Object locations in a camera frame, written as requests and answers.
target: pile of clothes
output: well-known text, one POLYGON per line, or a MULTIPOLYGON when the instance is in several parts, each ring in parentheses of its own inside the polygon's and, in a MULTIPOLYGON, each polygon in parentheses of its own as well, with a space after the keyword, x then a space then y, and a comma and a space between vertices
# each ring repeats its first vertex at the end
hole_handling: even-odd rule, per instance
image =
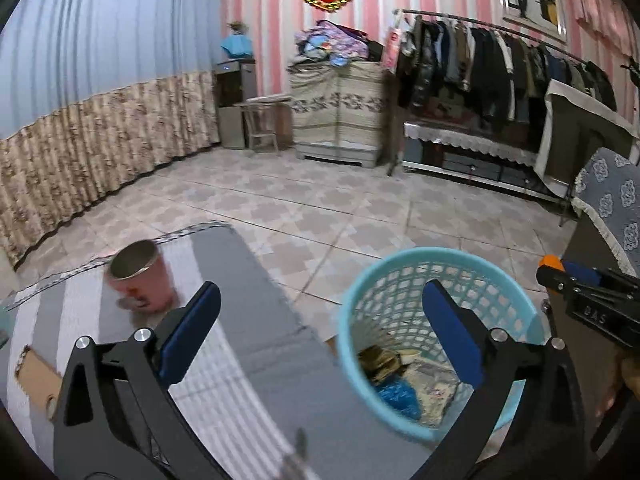
POLYGON ((382 45, 354 28, 319 20, 309 30, 296 33, 298 54, 292 64, 328 61, 345 66, 350 61, 380 61, 382 45))
POLYGON ((401 107, 420 111, 448 86, 464 92, 466 104, 498 130, 509 122, 539 122, 552 79, 617 109, 607 74, 592 62, 558 59, 543 45, 529 46, 522 38, 453 20, 428 22, 418 16, 402 34, 396 77, 401 107))

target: metal screw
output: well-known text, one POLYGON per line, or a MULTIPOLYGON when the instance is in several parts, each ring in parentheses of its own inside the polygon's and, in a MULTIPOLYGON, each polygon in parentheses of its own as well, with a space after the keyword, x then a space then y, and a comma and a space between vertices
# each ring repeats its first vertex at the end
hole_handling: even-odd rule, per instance
POLYGON ((491 330, 491 339, 493 339, 495 342, 504 343, 505 341, 507 341, 507 338, 508 335, 503 329, 494 328, 493 330, 491 330))
POLYGON ((556 350, 564 350, 564 347, 566 345, 564 344, 564 340, 560 339, 559 337, 555 337, 551 340, 551 346, 556 350))
POLYGON ((87 348, 90 342, 91 342, 91 339, 89 339, 88 336, 83 335, 82 337, 79 337, 76 340, 76 348, 79 348, 79 349, 87 348))
POLYGON ((140 328, 139 330, 136 330, 133 337, 136 341, 140 341, 142 343, 151 337, 151 330, 148 328, 140 328))

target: floral curtain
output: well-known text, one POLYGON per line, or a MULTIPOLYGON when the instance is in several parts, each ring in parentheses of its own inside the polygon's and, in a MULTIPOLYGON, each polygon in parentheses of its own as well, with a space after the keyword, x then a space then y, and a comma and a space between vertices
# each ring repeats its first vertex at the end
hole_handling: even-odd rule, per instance
POLYGON ((9 260, 15 265, 108 192, 219 140, 211 72, 95 95, 0 140, 0 239, 9 260))

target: patterned fabric cover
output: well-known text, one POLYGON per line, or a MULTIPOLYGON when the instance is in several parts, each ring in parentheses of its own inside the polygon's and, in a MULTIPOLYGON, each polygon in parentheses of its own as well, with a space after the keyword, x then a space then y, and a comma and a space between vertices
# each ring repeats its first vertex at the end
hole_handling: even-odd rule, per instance
POLYGON ((300 66, 291 73, 296 142, 357 142, 379 147, 388 120, 384 73, 379 63, 344 68, 300 66))
POLYGON ((124 183, 219 141, 210 72, 154 79, 56 110, 0 140, 0 240, 12 264, 124 183))
POLYGON ((607 241, 623 272, 640 268, 638 222, 640 168, 625 157, 600 148, 575 180, 574 207, 589 215, 607 241))

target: blue plastic basket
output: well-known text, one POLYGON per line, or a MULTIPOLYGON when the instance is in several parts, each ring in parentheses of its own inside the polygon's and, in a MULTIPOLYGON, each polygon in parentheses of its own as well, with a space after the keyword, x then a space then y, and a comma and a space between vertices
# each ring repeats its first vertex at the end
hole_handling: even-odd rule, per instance
MULTIPOLYGON (((422 310, 422 289, 439 279, 459 306, 472 309, 487 328, 500 327, 518 341, 544 343, 537 311, 511 276, 478 256, 444 248, 416 248, 394 254, 364 270, 347 291, 338 320, 338 355, 351 385, 366 405, 396 431, 437 445, 453 426, 473 388, 460 384, 442 421, 432 430, 405 418, 378 397, 358 364, 358 352, 372 344, 419 349, 448 364, 422 310)), ((494 429, 509 423, 524 381, 513 383, 494 429)))

